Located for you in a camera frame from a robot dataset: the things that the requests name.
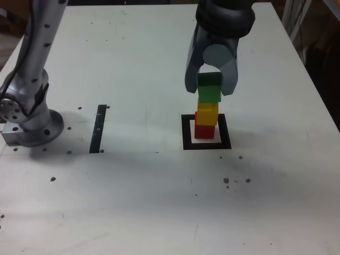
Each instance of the yellow block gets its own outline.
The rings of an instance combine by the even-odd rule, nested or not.
[[[197,125],[216,126],[218,119],[218,103],[201,103],[198,99]]]

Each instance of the stacked blocks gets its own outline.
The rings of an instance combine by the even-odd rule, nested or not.
[[[213,139],[218,119],[218,102],[221,101],[221,73],[198,74],[198,107],[195,113],[196,139]]]

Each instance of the gray robot arm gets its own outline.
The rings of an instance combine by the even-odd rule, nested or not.
[[[253,0],[200,1],[186,63],[185,87],[195,93],[199,70],[204,64],[214,66],[222,74],[220,89],[231,95],[238,80],[237,46],[239,39],[250,32],[255,21]]]
[[[46,104],[48,75],[44,69],[67,0],[29,1],[31,18],[18,61],[0,88],[2,132],[8,145],[32,147],[55,139],[63,130],[61,115]]]

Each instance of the white table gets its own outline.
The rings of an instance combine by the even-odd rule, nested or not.
[[[46,70],[72,129],[0,139],[1,255],[339,254],[339,132],[273,7],[253,9],[220,103],[233,149],[183,151],[196,6],[68,7]],[[88,154],[99,104],[105,152]]]

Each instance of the black square marker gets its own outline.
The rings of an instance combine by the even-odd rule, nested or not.
[[[231,149],[227,122],[224,114],[218,114],[218,127],[221,142],[215,143],[192,143],[190,121],[195,120],[194,114],[182,115],[182,134],[183,134],[183,150],[224,150]]]

